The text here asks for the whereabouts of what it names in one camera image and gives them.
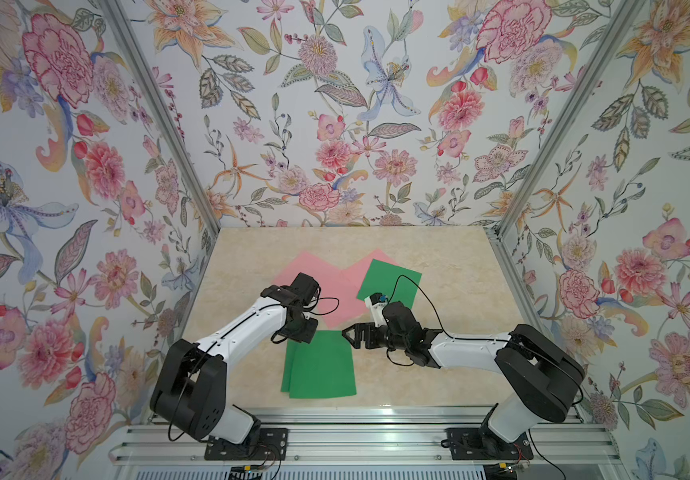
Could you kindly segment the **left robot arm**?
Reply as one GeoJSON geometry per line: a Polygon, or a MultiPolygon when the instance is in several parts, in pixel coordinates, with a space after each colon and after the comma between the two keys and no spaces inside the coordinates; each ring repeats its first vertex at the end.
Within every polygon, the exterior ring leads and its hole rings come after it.
{"type": "Polygon", "coordinates": [[[309,343],[321,287],[300,273],[289,285],[272,285],[232,322],[198,341],[180,339],[169,349],[150,399],[153,413],[195,440],[255,445],[260,421],[228,403],[232,369],[267,339],[309,343]]]}

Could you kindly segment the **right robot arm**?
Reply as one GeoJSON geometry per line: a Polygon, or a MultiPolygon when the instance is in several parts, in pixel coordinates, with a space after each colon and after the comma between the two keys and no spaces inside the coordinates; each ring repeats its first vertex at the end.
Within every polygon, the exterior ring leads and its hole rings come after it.
{"type": "Polygon", "coordinates": [[[509,333],[463,336],[423,326],[402,302],[375,294],[366,300],[372,320],[342,336],[355,349],[402,352],[408,366],[470,368],[501,374],[512,389],[480,427],[482,439],[514,444],[541,422],[560,424],[574,407],[585,378],[577,361],[538,329],[518,324],[509,333]]]}

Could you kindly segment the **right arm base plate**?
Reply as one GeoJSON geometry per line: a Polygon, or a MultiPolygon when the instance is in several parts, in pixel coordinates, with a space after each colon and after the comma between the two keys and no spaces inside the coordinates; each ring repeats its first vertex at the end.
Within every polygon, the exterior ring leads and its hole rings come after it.
{"type": "Polygon", "coordinates": [[[480,428],[448,428],[441,446],[451,452],[452,459],[455,461],[516,463],[534,459],[534,452],[525,434],[522,434],[515,442],[507,443],[480,428]]]}

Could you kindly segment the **green paper front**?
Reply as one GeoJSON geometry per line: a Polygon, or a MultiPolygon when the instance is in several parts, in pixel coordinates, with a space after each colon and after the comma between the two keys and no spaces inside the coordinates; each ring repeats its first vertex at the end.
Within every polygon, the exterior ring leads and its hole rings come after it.
{"type": "Polygon", "coordinates": [[[291,385],[291,377],[297,352],[297,343],[293,341],[286,342],[286,354],[284,360],[284,368],[281,383],[281,392],[289,393],[291,385]]]}

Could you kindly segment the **green paper hidden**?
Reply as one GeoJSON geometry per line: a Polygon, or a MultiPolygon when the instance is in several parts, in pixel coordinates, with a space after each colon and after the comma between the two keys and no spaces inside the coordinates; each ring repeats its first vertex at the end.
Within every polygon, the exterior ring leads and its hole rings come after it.
{"type": "Polygon", "coordinates": [[[412,308],[419,291],[422,274],[418,271],[374,259],[371,261],[356,298],[365,300],[375,293],[391,302],[402,302],[412,308]]]}

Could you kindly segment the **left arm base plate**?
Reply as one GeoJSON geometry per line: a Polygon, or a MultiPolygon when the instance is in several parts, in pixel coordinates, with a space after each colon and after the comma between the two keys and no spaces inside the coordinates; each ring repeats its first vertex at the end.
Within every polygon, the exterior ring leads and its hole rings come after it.
{"type": "Polygon", "coordinates": [[[204,458],[207,461],[270,462],[285,460],[289,446],[287,428],[260,427],[249,433],[240,443],[210,437],[206,444],[204,458]]]}

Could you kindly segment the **green paper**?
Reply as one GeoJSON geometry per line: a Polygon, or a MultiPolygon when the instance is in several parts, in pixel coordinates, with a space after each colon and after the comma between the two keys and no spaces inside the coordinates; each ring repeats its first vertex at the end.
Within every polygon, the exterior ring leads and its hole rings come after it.
{"type": "Polygon", "coordinates": [[[340,331],[318,331],[311,343],[292,343],[287,390],[292,399],[357,394],[353,348],[340,331]]]}
{"type": "Polygon", "coordinates": [[[297,352],[297,343],[293,341],[286,342],[286,354],[284,360],[284,368],[281,383],[281,392],[289,393],[291,385],[291,377],[297,352]]]}

